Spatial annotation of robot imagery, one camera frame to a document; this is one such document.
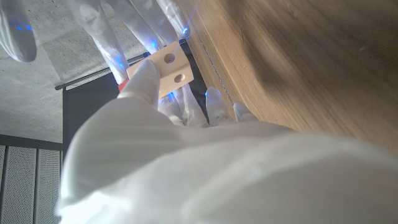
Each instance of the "gloved hand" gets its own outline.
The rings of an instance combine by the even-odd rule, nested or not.
[[[0,0],[0,44],[19,62],[36,58],[33,31],[19,0]]]
[[[351,139],[229,117],[209,88],[206,123],[184,87],[158,101],[150,60],[75,134],[62,223],[396,223],[398,159]]]
[[[188,24],[173,0],[102,0],[109,4],[141,44],[153,54],[166,44],[190,35]],[[94,39],[118,84],[128,79],[129,67],[101,7],[101,0],[67,0],[72,14]]]

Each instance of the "wooden surface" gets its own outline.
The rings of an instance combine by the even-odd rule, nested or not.
[[[398,154],[397,1],[177,2],[206,84],[227,101],[263,121]]]

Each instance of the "hole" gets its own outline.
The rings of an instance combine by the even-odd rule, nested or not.
[[[174,78],[174,81],[175,81],[176,83],[179,83],[180,81],[184,80],[184,78],[185,78],[185,75],[179,74],[179,75],[177,75],[177,76]]]
[[[167,55],[165,55],[165,57],[164,57],[164,62],[166,62],[166,63],[172,63],[172,62],[174,61],[174,59],[175,59],[174,54],[167,54]]]

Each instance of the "concrete ceiling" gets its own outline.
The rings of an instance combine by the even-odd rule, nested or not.
[[[62,142],[62,91],[55,85],[107,67],[92,38],[64,0],[23,0],[34,30],[37,58],[20,63],[0,49],[0,134]],[[104,6],[126,58],[146,52]]]

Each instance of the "red object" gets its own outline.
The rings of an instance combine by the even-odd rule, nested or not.
[[[119,91],[122,91],[122,89],[124,88],[124,86],[127,84],[128,81],[129,81],[129,80],[127,79],[127,80],[125,80],[124,82],[122,82],[122,83],[119,85]]]

